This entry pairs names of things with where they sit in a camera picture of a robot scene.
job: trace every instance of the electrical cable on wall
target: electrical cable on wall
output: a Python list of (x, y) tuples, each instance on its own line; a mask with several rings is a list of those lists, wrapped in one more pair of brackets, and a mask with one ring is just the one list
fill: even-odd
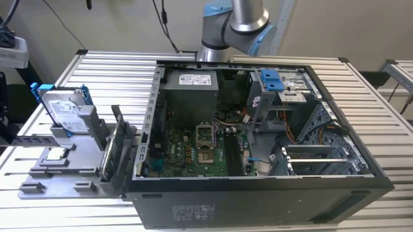
[(13, 17), (13, 14), (16, 12), (16, 8), (17, 8), (17, 5), (18, 5), (18, 2), (20, 2), (20, 0), (14, 0), (12, 8), (8, 11), (6, 17), (5, 17), (5, 19), (4, 19), (2, 23), (1, 23), (1, 26), (0, 26), (1, 29), (6, 27), (9, 21), (12, 19), (12, 17)]
[(43, 0), (43, 2), (44, 2), (44, 4), (48, 6), (48, 8), (49, 8), (49, 9), (51, 9), (51, 11), (53, 12), (53, 14), (56, 15), (56, 17), (57, 17), (57, 19), (59, 19), (59, 21), (60, 21), (60, 23), (61, 23), (63, 27), (64, 27), (64, 28), (65, 28), (65, 30), (69, 32), (69, 34), (72, 35), (72, 37), (76, 39), (76, 41), (79, 42), (79, 44), (80, 44), (81, 48), (83, 48), (83, 49), (85, 49), (85, 47), (84, 47), (83, 43), (80, 42), (80, 40), (77, 39), (77, 37), (73, 35), (73, 33), (71, 32), (71, 30), (65, 27), (64, 22), (61, 21), (61, 19), (60, 19), (59, 15), (57, 15), (57, 13), (55, 12), (55, 10), (52, 9), (51, 5), (47, 3), (47, 1), (45, 1), (45, 0)]
[(405, 106), (402, 107), (401, 111), (399, 111), (399, 114), (402, 115), (402, 113), (406, 111), (406, 108), (407, 108), (407, 103), (405, 104)]
[(391, 94), (390, 94), (390, 96), (389, 96), (387, 102), (390, 102), (390, 100), (391, 100), (391, 97), (393, 97), (393, 95), (394, 95), (394, 92), (395, 92), (395, 90), (397, 90), (398, 85), (399, 85), (399, 83), (397, 83), (397, 85), (395, 85), (395, 87), (394, 87), (394, 89), (393, 89), (393, 92), (391, 92)]
[(155, 11), (156, 11), (156, 15), (157, 15), (157, 20), (159, 20), (159, 24), (160, 24), (160, 27), (161, 27), (161, 31), (170, 41), (170, 44), (172, 45), (172, 48), (175, 50), (176, 53), (179, 53), (179, 49), (176, 48), (175, 46), (175, 43), (172, 42), (172, 39), (170, 38), (170, 35), (168, 35), (168, 27), (167, 27), (167, 22), (168, 22), (168, 19), (167, 19), (167, 12), (164, 11), (164, 3), (161, 1), (161, 20), (160, 20), (160, 15), (159, 15), (159, 11), (157, 11), (157, 7), (156, 7), (156, 3), (155, 3), (155, 0), (152, 0), (152, 3), (153, 3), (153, 7), (155, 7)]

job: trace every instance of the motherboard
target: motherboard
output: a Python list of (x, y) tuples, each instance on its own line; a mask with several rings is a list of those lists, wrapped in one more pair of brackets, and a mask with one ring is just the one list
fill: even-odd
[(152, 160), (149, 177), (255, 176), (246, 133), (207, 129), (168, 131), (166, 157)]

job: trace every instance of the aluminum table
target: aluminum table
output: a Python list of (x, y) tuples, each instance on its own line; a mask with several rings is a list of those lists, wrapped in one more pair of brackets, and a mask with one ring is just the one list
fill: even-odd
[[(91, 90), (100, 118), (115, 122), (111, 105), (141, 128), (156, 60), (194, 60), (190, 54), (88, 51), (71, 61), (56, 85)], [(187, 231), (413, 231), (413, 128), (362, 78), (337, 58), (235, 56), (235, 62), (311, 65), (395, 189), (338, 225)], [(20, 135), (49, 134), (51, 119), (39, 106)], [(120, 199), (20, 200), (18, 186), (43, 148), (8, 147), (0, 157), (0, 229), (10, 231), (147, 231), (135, 208)]]

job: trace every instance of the chip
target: chip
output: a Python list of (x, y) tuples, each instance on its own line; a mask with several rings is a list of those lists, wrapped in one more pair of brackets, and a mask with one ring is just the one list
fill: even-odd
[(214, 150), (202, 149), (198, 151), (198, 163), (214, 163)]

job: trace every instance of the hard drive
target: hard drive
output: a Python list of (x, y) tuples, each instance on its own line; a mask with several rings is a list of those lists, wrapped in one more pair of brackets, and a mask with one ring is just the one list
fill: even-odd
[(80, 107), (93, 104), (87, 87), (56, 88), (53, 85), (41, 85), (37, 93), (57, 126), (73, 134), (88, 133), (84, 121), (79, 117)]

